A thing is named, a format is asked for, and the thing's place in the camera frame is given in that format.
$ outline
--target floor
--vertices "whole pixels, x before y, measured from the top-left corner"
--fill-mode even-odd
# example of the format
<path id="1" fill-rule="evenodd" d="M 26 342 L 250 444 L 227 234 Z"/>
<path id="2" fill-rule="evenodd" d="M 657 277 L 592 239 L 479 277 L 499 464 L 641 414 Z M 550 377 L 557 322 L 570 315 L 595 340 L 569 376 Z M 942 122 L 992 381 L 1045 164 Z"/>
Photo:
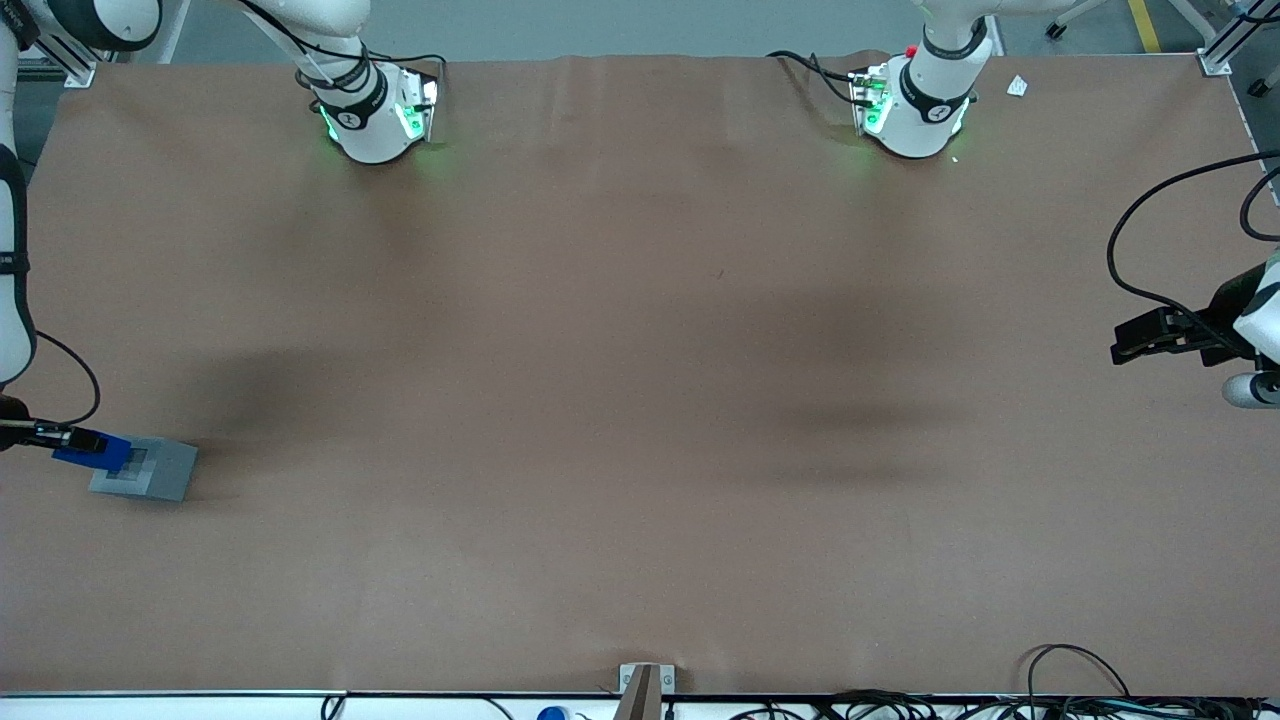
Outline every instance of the floor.
<path id="1" fill-rule="evenodd" d="M 141 61 L 172 55 L 174 63 L 278 63 L 283 58 L 230 3 L 164 0 L 178 26 L 170 42 Z M 1213 0 L 1198 0 L 1211 3 Z M 1048 17 L 1006 17 L 1000 28 L 1010 55 L 1087 55 L 1144 51 L 1134 20 L 1143 3 L 1161 51 L 1190 51 L 1199 35 L 1164 0 L 1112 0 L 1074 20 L 1057 41 L 1043 31 Z M 621 0 L 559 0 L 554 13 L 540 4 L 506 0 L 384 0 L 375 6 L 364 38 L 388 54 L 440 53 L 451 60 L 540 60 L 561 55 L 764 55 L 792 49 L 845 55 L 861 49 L 896 50 L 919 40 L 920 17 L 902 0 L 666 1 L 640 5 Z M 1211 22 L 1222 10 L 1204 8 Z M 420 18 L 420 23 L 406 22 Z M 1280 63 L 1280 26 L 1233 60 L 1242 110 L 1260 147 L 1280 146 L 1280 92 L 1251 97 L 1244 91 Z M 23 82 L 17 101 L 17 142 L 22 158 L 36 161 L 52 124 L 63 90 L 51 82 Z"/>

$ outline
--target black cable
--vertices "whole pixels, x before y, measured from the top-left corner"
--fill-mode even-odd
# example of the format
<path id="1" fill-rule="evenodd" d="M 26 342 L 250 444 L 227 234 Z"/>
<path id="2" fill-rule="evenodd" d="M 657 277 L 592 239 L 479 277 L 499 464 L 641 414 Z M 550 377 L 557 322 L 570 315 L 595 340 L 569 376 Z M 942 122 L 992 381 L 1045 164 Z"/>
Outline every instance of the black cable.
<path id="1" fill-rule="evenodd" d="M 771 707 L 771 706 L 764 706 L 758 710 L 748 710 L 746 712 L 739 712 L 737 715 L 730 717 L 728 720 L 754 720 L 753 715 L 758 715 L 760 712 L 768 712 L 771 716 L 773 714 L 778 714 L 782 715 L 783 717 L 790 717 L 791 720 L 809 720 L 809 717 L 805 717 L 804 715 L 800 715 L 794 710 L 787 710 L 786 707 Z"/>
<path id="2" fill-rule="evenodd" d="M 1233 19 L 1244 20 L 1254 26 L 1268 26 L 1271 23 L 1280 23 L 1280 15 L 1267 15 L 1265 18 L 1254 18 L 1253 15 L 1243 14 L 1243 15 L 1235 15 Z"/>
<path id="3" fill-rule="evenodd" d="M 1116 269 L 1116 258 L 1115 258 L 1116 241 L 1120 238 L 1120 232 L 1124 229 L 1125 224 L 1128 224 L 1129 218 L 1132 218 L 1133 214 L 1138 211 L 1138 208 L 1140 208 L 1143 202 L 1146 202 L 1147 200 L 1151 200 L 1151 197 L 1153 195 L 1156 195 L 1157 192 L 1165 190 L 1166 187 L 1169 187 L 1171 184 L 1176 184 L 1176 183 L 1183 182 L 1185 179 L 1194 178 L 1197 176 L 1202 176 L 1204 173 L 1211 173 L 1213 170 L 1221 170 L 1222 168 L 1230 168 L 1230 167 L 1234 167 L 1234 165 L 1243 165 L 1244 163 L 1253 163 L 1253 161 L 1257 161 L 1257 160 L 1266 160 L 1266 159 L 1270 159 L 1270 158 L 1280 158 L 1280 150 L 1267 150 L 1265 152 L 1252 152 L 1249 155 L 1240 155 L 1238 158 L 1229 158 L 1226 160 L 1219 160 L 1217 163 L 1210 163 L 1207 165 L 1201 165 L 1199 168 L 1194 168 L 1194 169 L 1187 170 L 1184 173 L 1178 173 L 1176 176 L 1174 176 L 1174 177 L 1171 177 L 1171 178 L 1161 182 L 1160 184 L 1157 184 L 1157 186 L 1152 187 L 1151 190 L 1148 190 L 1147 192 L 1142 193 L 1142 197 L 1139 197 L 1138 200 L 1134 200 L 1133 204 L 1129 205 L 1129 209 L 1125 210 L 1123 215 L 1120 215 L 1120 220 L 1116 222 L 1115 228 L 1111 231 L 1111 238 L 1107 240 L 1107 272 L 1111 274 L 1111 281 L 1115 282 L 1116 286 L 1120 287 L 1120 290 L 1123 290 L 1125 292 L 1129 292 L 1132 295 L 1137 295 L 1138 297 L 1144 297 L 1147 300 L 1151 300 L 1151 301 L 1155 301 L 1155 302 L 1160 302 L 1161 305 L 1167 305 L 1169 307 L 1172 307 L 1174 310 L 1178 310 L 1179 313 L 1181 313 L 1183 315 L 1185 315 L 1188 320 L 1190 320 L 1192 323 L 1196 323 L 1196 325 L 1199 327 L 1199 329 L 1203 331 L 1206 334 L 1208 334 L 1211 338 L 1213 338 L 1215 341 L 1217 341 L 1224 347 L 1230 348 L 1233 352 L 1235 352 L 1236 355 L 1240 355 L 1242 357 L 1252 357 L 1253 356 L 1253 351 L 1251 348 L 1239 346 L 1238 343 L 1235 343 L 1234 341 L 1229 340 L 1222 333 L 1220 333 L 1216 329 L 1213 329 L 1212 327 L 1210 327 L 1210 324 L 1206 323 L 1203 319 L 1201 319 L 1199 315 L 1197 315 L 1196 313 L 1193 313 L 1190 310 L 1190 307 L 1187 307 L 1185 305 L 1183 305 L 1181 302 L 1178 302 L 1176 300 L 1172 300 L 1171 297 L 1167 297 L 1165 295 L 1160 295 L 1158 292 L 1152 292 L 1149 290 L 1143 290 L 1143 288 L 1140 288 L 1138 286 L 1134 286 L 1134 284 L 1126 282 L 1124 278 L 1121 278 L 1120 277 L 1120 270 Z"/>
<path id="4" fill-rule="evenodd" d="M 796 55 L 795 53 L 792 53 L 790 50 L 777 50 L 774 53 L 769 53 L 767 56 L 768 58 L 778 58 L 778 59 L 783 59 L 783 60 L 795 60 L 796 63 L 800 63 L 809 72 L 817 73 L 818 77 L 822 78 L 822 82 L 827 83 L 827 88 L 829 88 L 836 95 L 836 97 L 840 97 L 841 100 L 844 100 L 845 102 L 849 102 L 850 105 L 855 105 L 858 108 L 870 108 L 870 106 L 874 105 L 869 100 L 859 100 L 856 97 L 851 97 L 851 96 L 845 95 L 844 92 L 841 92 L 840 88 L 836 87 L 836 83 L 832 82 L 832 81 L 833 79 L 838 79 L 838 81 L 849 82 L 849 76 L 847 74 L 842 76 L 840 73 L 836 73 L 836 72 L 828 70 L 827 68 L 823 68 L 822 63 L 818 61 L 817 53 L 810 54 L 808 59 L 801 58 L 800 55 Z"/>
<path id="5" fill-rule="evenodd" d="M 1253 227 L 1253 222 L 1249 220 L 1249 213 L 1253 210 L 1253 201 L 1257 200 L 1258 195 L 1261 195 L 1271 181 L 1277 177 L 1280 177 L 1280 167 L 1262 176 L 1262 179 L 1249 188 L 1249 193 L 1244 196 L 1244 202 L 1240 204 L 1240 229 L 1244 231 L 1244 234 L 1252 237 L 1253 240 L 1261 240 L 1262 242 L 1280 242 L 1280 234 L 1260 232 Z"/>
<path id="6" fill-rule="evenodd" d="M 1039 661 L 1043 660 L 1046 655 L 1053 652 L 1055 650 L 1069 650 L 1076 655 L 1084 655 L 1085 657 L 1092 657 L 1103 667 L 1106 667 L 1107 673 L 1111 673 L 1111 676 L 1115 678 L 1116 684 L 1120 685 L 1120 692 L 1124 693 L 1124 697 L 1133 697 L 1133 693 L 1129 692 L 1129 685 L 1124 682 L 1124 678 L 1120 676 L 1120 673 L 1116 673 L 1116 669 L 1112 667 L 1111 664 L 1103 660 L 1102 656 L 1100 656 L 1098 653 L 1093 652 L 1092 650 L 1080 647 L 1078 644 L 1051 643 L 1043 646 L 1041 651 L 1036 653 L 1036 657 L 1032 659 L 1030 665 L 1027 666 L 1027 697 L 1033 703 L 1036 698 L 1036 666 L 1039 665 Z"/>
<path id="7" fill-rule="evenodd" d="M 88 409 L 88 413 L 84 413 L 79 418 L 76 418 L 74 420 L 67 420 L 65 423 L 59 423 L 59 424 L 60 425 L 78 425 L 78 424 L 83 423 L 84 420 L 88 420 L 95 414 L 97 414 L 97 409 L 102 406 L 102 386 L 100 386 L 97 383 L 97 374 L 93 373 L 93 368 L 90 368 L 88 363 L 86 363 L 83 357 L 81 357 L 79 355 L 77 355 L 76 351 L 72 350 L 70 347 L 67 347 L 67 343 L 64 343 L 63 341 L 58 340 L 56 337 L 54 337 L 54 336 L 51 336 L 49 333 L 41 332 L 41 331 L 36 331 L 36 337 L 38 337 L 41 340 L 45 340 L 45 341 L 49 341 L 50 343 L 52 343 L 54 346 L 56 346 L 59 350 L 61 350 L 63 352 L 65 352 L 68 357 L 70 357 L 72 360 L 74 360 L 76 364 L 79 365 L 82 370 L 84 370 L 84 374 L 88 375 L 90 384 L 93 386 L 93 405 Z"/>
<path id="8" fill-rule="evenodd" d="M 813 58 L 813 55 L 810 55 L 810 58 L 805 58 L 805 56 L 799 55 L 796 53 L 792 53 L 790 50 L 776 50 L 776 51 L 769 53 L 768 55 L 765 55 L 765 58 L 783 58 L 783 59 L 787 59 L 787 60 L 795 60 L 796 63 L 800 63 L 801 65 L 809 68 L 810 70 L 813 70 L 815 73 L 822 73 L 822 74 L 829 77 L 831 79 L 840 79 L 840 81 L 849 82 L 849 76 L 847 74 L 840 74 L 837 72 L 828 70 L 828 69 L 823 68 L 822 65 L 819 65 L 819 64 L 814 63 L 813 60 L 810 60 L 810 58 Z"/>
<path id="9" fill-rule="evenodd" d="M 1098 698 L 1096 701 L 1100 705 L 1110 705 L 1106 698 Z M 1132 712 L 1134 715 L 1144 715 L 1147 717 L 1164 717 L 1166 720 L 1188 720 L 1189 717 L 1197 717 L 1198 715 L 1185 715 L 1179 712 L 1165 712 L 1155 707 L 1147 707 L 1140 703 L 1133 702 L 1120 702 L 1112 706 L 1119 712 Z"/>
<path id="10" fill-rule="evenodd" d="M 1036 707 L 1034 702 L 1029 701 L 1029 700 L 1023 700 L 1023 698 L 997 700 L 997 701 L 982 703 L 982 705 L 978 705 L 975 707 L 968 708 L 964 712 L 961 712 L 960 715 L 957 715 L 955 717 L 955 720 L 970 720 L 970 719 L 973 719 L 973 717 L 975 717 L 975 716 L 978 716 L 978 715 L 980 715 L 983 712 L 987 712 L 988 710 L 996 708 L 996 707 L 1005 707 L 1005 708 L 1018 710 L 1018 708 L 1028 707 L 1028 706 L 1032 707 L 1033 710 Z"/>
<path id="11" fill-rule="evenodd" d="M 347 705 L 347 696 L 339 694 L 324 698 L 324 702 L 320 703 L 320 720 L 337 720 L 344 705 Z"/>
<path id="12" fill-rule="evenodd" d="M 511 714 L 509 710 L 507 710 L 506 707 L 503 707 L 498 701 L 493 700 L 492 697 L 484 697 L 484 698 L 480 698 L 480 700 L 483 700 L 483 701 L 488 702 L 489 705 L 497 707 L 498 712 L 502 712 L 507 717 L 507 720 L 516 720 L 516 717 L 512 716 L 512 714 Z"/>
<path id="13" fill-rule="evenodd" d="M 436 61 L 440 63 L 440 65 L 448 64 L 448 60 L 445 60 L 443 55 L 436 55 L 434 53 L 426 53 L 426 54 L 422 54 L 422 55 L 412 55 L 412 56 L 407 56 L 407 58 L 393 58 L 392 55 L 387 55 L 384 53 L 372 53 L 372 51 L 369 51 L 367 49 L 365 50 L 365 54 L 361 54 L 361 55 L 349 55 L 347 53 L 337 53 L 334 50 L 325 50 L 324 47 L 320 47 L 319 45 L 314 45 L 311 42 L 307 42 L 306 40 L 302 40 L 301 37 L 298 37 L 296 32 L 293 32 L 292 29 L 289 29 L 288 27 L 285 27 L 285 24 L 282 23 L 275 15 L 273 15 L 271 13 L 268 13 L 266 10 L 264 10 L 262 8 L 260 8 L 256 3 L 252 3 L 252 0 L 239 0 L 239 3 L 241 3 L 241 5 L 244 5 L 246 8 L 248 8 L 250 12 L 253 13 L 255 15 L 257 15 L 259 18 L 262 18 L 262 20 L 266 24 L 271 26 L 271 28 L 274 28 L 276 32 L 279 32 L 284 37 L 288 37 L 291 41 L 293 41 L 293 44 L 297 45 L 300 50 L 311 50 L 314 53 L 320 53 L 323 55 L 329 55 L 330 58 L 342 58 L 344 60 L 362 60 L 362 59 L 366 59 L 366 56 L 371 56 L 371 58 L 375 58 L 378 60 L 383 60 L 385 63 L 412 63 L 412 61 L 416 61 L 416 60 L 436 60 Z"/>
<path id="14" fill-rule="evenodd" d="M 846 720 L 863 720 L 884 707 L 892 710 L 897 720 L 938 720 L 937 710 L 931 702 L 905 693 L 877 689 L 846 691 L 831 696 L 831 700 L 836 703 L 849 703 L 845 711 Z M 863 710 L 854 715 L 854 710 L 859 707 Z"/>

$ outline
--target gray block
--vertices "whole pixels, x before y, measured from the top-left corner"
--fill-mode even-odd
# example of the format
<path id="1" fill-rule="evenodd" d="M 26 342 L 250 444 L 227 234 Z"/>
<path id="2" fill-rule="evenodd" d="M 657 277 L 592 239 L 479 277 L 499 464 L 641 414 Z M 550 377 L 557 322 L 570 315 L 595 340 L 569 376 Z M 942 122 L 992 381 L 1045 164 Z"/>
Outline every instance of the gray block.
<path id="1" fill-rule="evenodd" d="M 196 448 L 177 441 L 120 436 L 133 446 L 118 473 L 97 470 L 88 489 L 137 500 L 182 502 L 196 469 Z"/>

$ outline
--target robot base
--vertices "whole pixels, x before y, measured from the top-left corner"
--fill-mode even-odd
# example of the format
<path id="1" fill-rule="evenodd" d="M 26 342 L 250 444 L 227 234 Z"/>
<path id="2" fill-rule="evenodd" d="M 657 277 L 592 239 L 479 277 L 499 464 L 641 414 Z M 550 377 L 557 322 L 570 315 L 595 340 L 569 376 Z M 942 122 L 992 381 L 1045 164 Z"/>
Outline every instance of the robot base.
<path id="1" fill-rule="evenodd" d="M 899 78 L 906 61 L 905 55 L 897 55 L 883 65 L 868 68 L 865 74 L 850 77 L 852 97 L 872 102 L 870 108 L 854 105 L 854 127 L 859 135 L 878 140 L 890 152 L 904 158 L 928 158 L 946 147 L 951 136 L 960 132 L 969 100 L 945 122 L 924 122 L 919 110 L 902 99 Z"/>
<path id="2" fill-rule="evenodd" d="M 387 78 L 389 91 L 364 127 L 352 127 L 360 123 L 357 115 L 342 111 L 330 115 L 320 106 L 329 138 L 352 160 L 366 165 L 394 160 L 415 142 L 430 142 L 440 90 L 435 78 L 416 70 L 380 61 L 374 67 Z"/>

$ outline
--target blue object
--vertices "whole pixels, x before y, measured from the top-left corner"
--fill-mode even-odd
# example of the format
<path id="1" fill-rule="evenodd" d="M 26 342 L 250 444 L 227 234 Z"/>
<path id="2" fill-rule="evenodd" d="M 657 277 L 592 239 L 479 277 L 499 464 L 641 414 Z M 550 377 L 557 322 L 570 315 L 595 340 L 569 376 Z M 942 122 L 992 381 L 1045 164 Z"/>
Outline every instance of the blue object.
<path id="1" fill-rule="evenodd" d="M 65 448 L 55 450 L 54 460 L 61 460 L 63 462 L 92 468 L 95 470 L 106 470 L 108 473 L 119 473 L 124 469 L 124 464 L 129 461 L 129 450 L 133 445 L 122 437 L 109 436 L 106 433 L 96 434 L 106 441 L 106 450 L 102 452 L 81 452 L 78 450 Z"/>

